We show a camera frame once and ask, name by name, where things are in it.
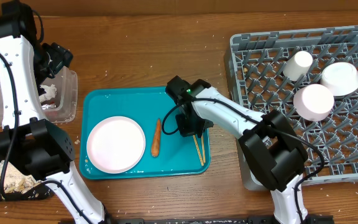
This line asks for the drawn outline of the wooden chopstick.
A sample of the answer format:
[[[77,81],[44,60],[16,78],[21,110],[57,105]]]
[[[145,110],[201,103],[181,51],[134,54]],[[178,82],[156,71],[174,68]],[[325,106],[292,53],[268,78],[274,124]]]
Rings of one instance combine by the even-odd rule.
[[[193,140],[194,140],[195,147],[196,147],[196,150],[197,150],[197,153],[198,153],[198,157],[199,157],[199,160],[200,160],[200,164],[201,164],[201,166],[204,166],[203,158],[202,158],[202,156],[201,156],[200,147],[199,147],[199,145],[198,145],[198,140],[197,140],[197,137],[196,137],[195,135],[193,135]]]
[[[203,165],[206,162],[206,158],[205,158],[205,149],[204,149],[204,135],[201,135],[201,152],[202,152],[202,161],[203,161]]]

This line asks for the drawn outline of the white napkin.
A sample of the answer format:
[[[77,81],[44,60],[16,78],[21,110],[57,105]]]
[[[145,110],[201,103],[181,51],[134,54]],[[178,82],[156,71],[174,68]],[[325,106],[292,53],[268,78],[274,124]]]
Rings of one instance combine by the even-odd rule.
[[[52,98],[56,97],[57,88],[55,87],[54,84],[52,84],[50,86],[41,85],[40,87],[41,87],[41,89],[43,89],[45,91],[45,93],[43,93],[39,96],[39,100],[41,103],[43,103],[44,101],[51,100]]]

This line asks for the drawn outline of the orange carrot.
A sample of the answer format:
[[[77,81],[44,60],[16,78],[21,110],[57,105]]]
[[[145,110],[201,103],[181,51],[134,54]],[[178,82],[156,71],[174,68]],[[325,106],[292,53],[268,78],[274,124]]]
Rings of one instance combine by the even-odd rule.
[[[154,138],[151,146],[151,155],[152,157],[158,157],[160,153],[160,138],[162,132],[162,124],[160,118],[157,120]]]

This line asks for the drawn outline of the large white round plate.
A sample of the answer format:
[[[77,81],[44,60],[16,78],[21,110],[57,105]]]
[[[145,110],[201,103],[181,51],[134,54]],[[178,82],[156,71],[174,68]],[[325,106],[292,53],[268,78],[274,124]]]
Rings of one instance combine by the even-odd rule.
[[[138,123],[125,116],[113,116],[100,121],[91,130],[86,151],[98,170],[120,174],[139,163],[145,146],[145,134]]]

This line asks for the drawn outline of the white cup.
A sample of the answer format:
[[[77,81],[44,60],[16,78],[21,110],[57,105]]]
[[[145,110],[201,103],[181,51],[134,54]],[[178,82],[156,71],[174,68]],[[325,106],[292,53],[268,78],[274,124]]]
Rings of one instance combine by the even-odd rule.
[[[302,75],[306,75],[312,63],[313,57],[309,52],[299,51],[286,63],[283,75],[295,82]]]

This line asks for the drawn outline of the small white round plate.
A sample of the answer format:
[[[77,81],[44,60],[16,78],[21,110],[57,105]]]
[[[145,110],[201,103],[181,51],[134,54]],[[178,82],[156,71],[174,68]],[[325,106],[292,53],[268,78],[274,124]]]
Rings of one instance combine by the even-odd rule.
[[[312,84],[295,93],[293,106],[302,118],[308,121],[321,121],[332,110],[334,96],[325,86]]]

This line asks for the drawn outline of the food scraps rice pile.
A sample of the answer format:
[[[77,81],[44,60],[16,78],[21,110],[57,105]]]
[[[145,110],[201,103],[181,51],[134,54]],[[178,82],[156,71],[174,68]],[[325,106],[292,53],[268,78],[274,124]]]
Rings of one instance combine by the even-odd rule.
[[[0,180],[3,165],[4,160],[0,161]],[[31,175],[23,175],[10,162],[8,163],[4,179],[4,190],[7,194],[17,192],[24,194],[40,183],[40,180],[35,180]]]

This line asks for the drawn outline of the white bowl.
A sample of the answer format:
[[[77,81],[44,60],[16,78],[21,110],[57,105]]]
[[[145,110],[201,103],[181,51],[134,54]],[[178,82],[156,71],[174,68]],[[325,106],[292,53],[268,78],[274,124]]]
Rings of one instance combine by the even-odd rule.
[[[332,63],[322,71],[320,84],[334,96],[349,95],[358,89],[358,71],[351,63]]]

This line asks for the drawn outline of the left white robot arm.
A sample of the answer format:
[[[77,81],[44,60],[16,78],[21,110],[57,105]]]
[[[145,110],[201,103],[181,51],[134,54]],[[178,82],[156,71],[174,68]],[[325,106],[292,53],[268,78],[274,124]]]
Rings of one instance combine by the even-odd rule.
[[[69,135],[50,122],[39,100],[41,84],[73,54],[43,41],[42,20],[30,6],[9,1],[0,15],[0,85],[3,102],[0,155],[24,175],[48,187],[75,223],[112,223],[106,207],[87,188],[75,166]]]

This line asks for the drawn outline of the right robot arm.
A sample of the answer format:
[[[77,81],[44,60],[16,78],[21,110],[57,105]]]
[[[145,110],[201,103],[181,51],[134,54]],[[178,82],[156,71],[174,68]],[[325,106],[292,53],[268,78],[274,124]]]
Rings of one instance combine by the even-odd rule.
[[[175,120],[183,137],[201,137],[217,124],[237,139],[250,171],[271,192],[271,223],[333,222],[332,217],[310,215],[301,191],[301,184],[323,169],[324,157],[295,133],[281,112],[247,109],[201,79],[190,84],[175,76],[165,92],[181,111]]]

